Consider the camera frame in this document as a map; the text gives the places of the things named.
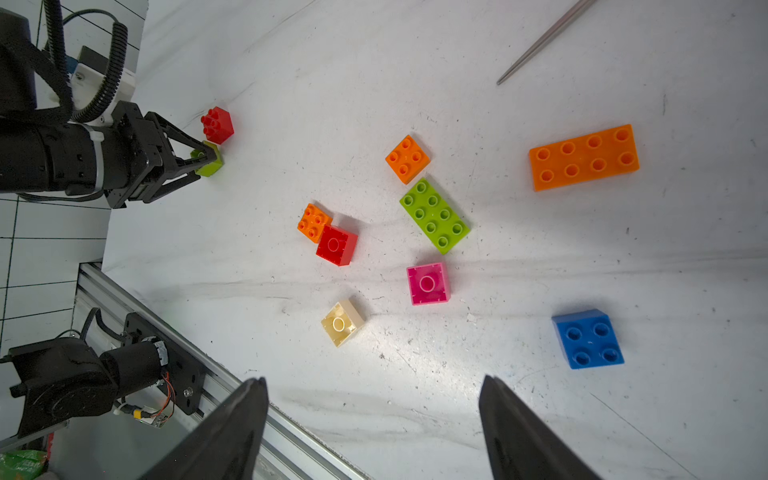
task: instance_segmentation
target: lego brick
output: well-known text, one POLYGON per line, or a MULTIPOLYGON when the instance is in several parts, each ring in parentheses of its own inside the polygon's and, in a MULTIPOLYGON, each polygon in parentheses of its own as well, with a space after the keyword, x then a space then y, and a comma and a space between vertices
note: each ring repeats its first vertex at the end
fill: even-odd
POLYGON ((537 192, 640 170, 632 125, 534 148, 529 156, 537 192))
POLYGON ((356 243, 357 235, 354 233, 326 224, 317 243, 317 256, 338 266, 349 265, 356 243))
POLYGON ((365 320, 357 313, 349 300, 338 302, 321 322, 326 333, 331 337, 333 345, 336 345, 337 348, 359 330, 364 323, 365 320))
MULTIPOLYGON (((194 173, 200 175, 201 177, 210 177, 211 175, 215 174, 219 171, 220 168, 224 165, 224 161, 221 158, 221 153, 219 152, 219 147, 216 144, 212 144, 209 141, 204 141, 204 144, 214 149, 216 152, 216 160, 212 164, 205 165, 204 167, 200 167, 197 170, 194 171, 194 173)), ((199 150, 192 150, 192 153, 190 154, 192 158, 199 157, 202 155, 203 152, 199 150)))
POLYGON ((400 199, 400 204, 443 255, 469 233, 469 227, 425 178, 400 199))
POLYGON ((400 181, 407 185, 429 165, 429 157, 410 135, 406 135, 395 150, 387 155, 386 163, 400 181))
POLYGON ((323 227, 330 225, 333 218, 318 207, 308 204, 304 210, 304 216, 299 221, 299 232, 306 235, 314 243, 319 242, 323 227))
POLYGON ((413 305, 445 303, 451 299, 451 287, 442 262, 409 267, 408 286, 413 305))
POLYGON ((611 319, 600 310, 553 316, 552 322, 573 370, 624 363, 611 319))
POLYGON ((200 118, 200 122, 203 124, 205 138, 215 144, 221 145, 235 133, 230 112, 223 108, 211 108, 207 115, 200 118))

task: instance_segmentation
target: green 2x4 brick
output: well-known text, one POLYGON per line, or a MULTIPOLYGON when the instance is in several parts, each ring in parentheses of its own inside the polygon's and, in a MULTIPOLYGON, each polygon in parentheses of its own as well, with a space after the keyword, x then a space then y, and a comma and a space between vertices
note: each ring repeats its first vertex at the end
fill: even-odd
POLYGON ((400 199, 400 204, 443 255, 469 233, 469 227, 424 178, 400 199))

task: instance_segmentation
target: black mount plate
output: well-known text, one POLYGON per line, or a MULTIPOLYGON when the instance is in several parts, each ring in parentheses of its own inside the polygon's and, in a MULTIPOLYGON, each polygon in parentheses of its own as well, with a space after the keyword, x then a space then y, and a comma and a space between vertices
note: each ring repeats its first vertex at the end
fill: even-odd
MULTIPOLYGON (((195 413, 200 404, 200 394, 203 392, 203 377, 205 375, 203 364, 138 313, 126 315, 125 332, 133 340, 132 343, 138 343, 148 336, 156 336, 165 342, 168 349, 167 368, 170 373, 170 381, 176 390, 176 407, 187 415, 195 413), (184 396, 186 389, 192 389, 191 396, 184 396)), ((168 394, 165 384, 158 386, 158 388, 163 394, 168 394)))

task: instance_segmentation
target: large orange lego brick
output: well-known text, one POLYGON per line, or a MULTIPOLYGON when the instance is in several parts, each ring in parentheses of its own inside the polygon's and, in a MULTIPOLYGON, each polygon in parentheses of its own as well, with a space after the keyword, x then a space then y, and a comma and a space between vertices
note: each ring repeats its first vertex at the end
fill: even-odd
POLYGON ((632 125, 534 148, 530 157, 537 192, 640 170, 632 125))
POLYGON ((323 227, 330 225, 333 218, 323 212, 318 207, 308 204, 304 210, 304 216, 299 222, 299 232, 306 235, 314 243, 320 241, 320 234, 323 233, 323 227))
POLYGON ((429 157, 410 135, 406 135, 395 150, 386 156, 386 163, 395 171, 400 181, 407 185, 429 165, 429 157))

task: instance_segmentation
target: beige lego brick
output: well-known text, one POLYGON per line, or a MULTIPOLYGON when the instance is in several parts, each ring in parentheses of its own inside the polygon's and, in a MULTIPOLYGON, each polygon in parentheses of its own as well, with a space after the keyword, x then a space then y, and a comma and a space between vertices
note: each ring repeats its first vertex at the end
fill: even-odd
POLYGON ((321 323, 328 336, 333 340, 333 344, 339 347, 362 327, 365 320, 357 313, 349 300, 342 300, 328 312, 321 323))

